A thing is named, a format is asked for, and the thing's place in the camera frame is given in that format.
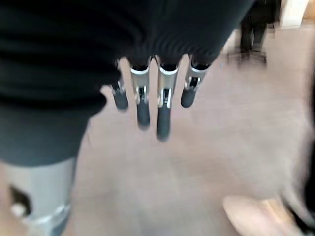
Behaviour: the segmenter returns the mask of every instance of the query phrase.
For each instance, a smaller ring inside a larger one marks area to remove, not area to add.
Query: black fingertip
[[[149,103],[143,100],[137,105],[138,126],[141,130],[147,130],[150,126]]]
[[[181,105],[182,107],[188,108],[191,107],[196,96],[196,91],[193,89],[188,89],[186,90],[184,88],[183,93],[182,93],[182,98],[181,98]]]
[[[157,115],[157,139],[162,142],[168,140],[170,134],[171,109],[166,104],[158,109]]]
[[[126,92],[116,92],[116,94],[114,95],[114,100],[118,110],[126,111],[128,109],[129,104]]]

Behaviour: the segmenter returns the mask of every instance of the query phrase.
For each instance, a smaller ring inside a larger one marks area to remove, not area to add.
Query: gray floor
[[[130,109],[107,107],[90,123],[80,153],[67,236],[236,236],[221,200],[277,195],[308,127],[312,27],[268,35],[268,68],[242,68],[220,56],[194,106],[180,96],[181,64],[169,142],[156,140],[157,67],[151,65],[152,126],[142,132],[126,61]]]

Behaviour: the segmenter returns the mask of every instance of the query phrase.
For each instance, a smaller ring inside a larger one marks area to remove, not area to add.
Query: silver prosthetic socket
[[[129,104],[122,74],[117,82],[111,84],[111,88],[117,109],[120,111],[126,111]]]
[[[179,64],[174,65],[176,69],[165,70],[159,63],[158,70],[158,117],[157,138],[166,141],[170,133],[171,107],[175,91]]]
[[[24,167],[4,164],[11,211],[28,228],[28,236],[61,236],[70,213],[76,158]]]
[[[206,69],[197,69],[192,65],[193,57],[189,59],[189,66],[185,76],[185,86],[181,98],[181,104],[183,107],[190,107],[195,99],[196,92],[202,83],[209,66],[204,66]]]
[[[135,66],[131,66],[130,68],[133,92],[135,94],[135,99],[136,99],[136,104],[137,104],[138,126],[142,130],[147,129],[150,126],[149,68],[150,68],[150,63],[148,63],[148,67],[144,70],[137,70],[137,67]]]

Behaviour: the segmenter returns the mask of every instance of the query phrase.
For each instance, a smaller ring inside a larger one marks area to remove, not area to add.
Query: shoe
[[[302,236],[293,216],[275,199],[262,202],[245,197],[226,197],[223,207],[241,236]]]

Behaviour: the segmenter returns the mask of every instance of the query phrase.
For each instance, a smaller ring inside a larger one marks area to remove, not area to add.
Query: prosthetic finger
[[[202,83],[210,65],[211,64],[199,62],[195,56],[190,57],[181,98],[183,107],[188,108],[193,104],[197,89]]]
[[[111,88],[117,109],[121,111],[126,111],[128,109],[128,99],[122,75],[120,76],[118,81],[111,84]]]
[[[160,58],[158,70],[157,138],[166,141],[170,133],[171,107],[176,85],[178,59]]]
[[[137,120],[140,129],[147,129],[150,126],[150,61],[151,59],[129,60],[133,92],[137,103]]]

